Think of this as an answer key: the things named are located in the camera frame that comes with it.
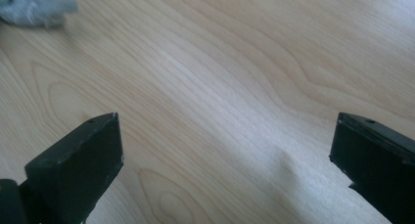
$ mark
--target gray cloth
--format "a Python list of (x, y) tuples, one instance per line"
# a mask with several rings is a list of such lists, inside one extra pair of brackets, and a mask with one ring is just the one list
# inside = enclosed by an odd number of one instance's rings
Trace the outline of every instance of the gray cloth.
[(0, 19), (19, 26), (61, 25), (76, 11), (74, 0), (0, 0)]

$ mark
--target gray fabric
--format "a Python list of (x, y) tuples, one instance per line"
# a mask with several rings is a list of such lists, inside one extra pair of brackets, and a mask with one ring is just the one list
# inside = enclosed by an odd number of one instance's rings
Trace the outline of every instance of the gray fabric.
[(76, 11), (74, 0), (0, 0), (0, 19), (20, 26), (61, 25), (65, 13)]

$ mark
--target wood grain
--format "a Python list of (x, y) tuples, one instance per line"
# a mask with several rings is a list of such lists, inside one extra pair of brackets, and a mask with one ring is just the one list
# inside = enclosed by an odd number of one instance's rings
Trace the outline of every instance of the wood grain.
[(338, 112), (415, 138), (415, 0), (78, 0), (0, 24), (0, 177), (120, 115), (88, 223), (388, 223), (328, 160)]

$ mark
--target wooden floor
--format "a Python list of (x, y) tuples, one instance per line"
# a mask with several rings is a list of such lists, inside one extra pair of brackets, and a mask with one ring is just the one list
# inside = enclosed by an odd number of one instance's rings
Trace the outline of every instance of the wooden floor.
[(329, 161), (338, 112), (415, 138), (415, 0), (77, 0), (0, 24), (0, 177), (119, 112), (87, 223), (389, 223)]

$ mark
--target black plastic object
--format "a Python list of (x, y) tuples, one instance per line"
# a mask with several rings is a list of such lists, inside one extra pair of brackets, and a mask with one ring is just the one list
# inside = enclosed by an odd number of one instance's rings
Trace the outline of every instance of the black plastic object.
[(0, 180), (0, 223), (26, 223), (18, 184), (10, 179)]
[(372, 119), (341, 112), (330, 161), (390, 222), (415, 223), (413, 140)]
[(25, 166), (19, 190), (27, 223), (79, 224), (122, 166), (117, 113), (91, 118)]

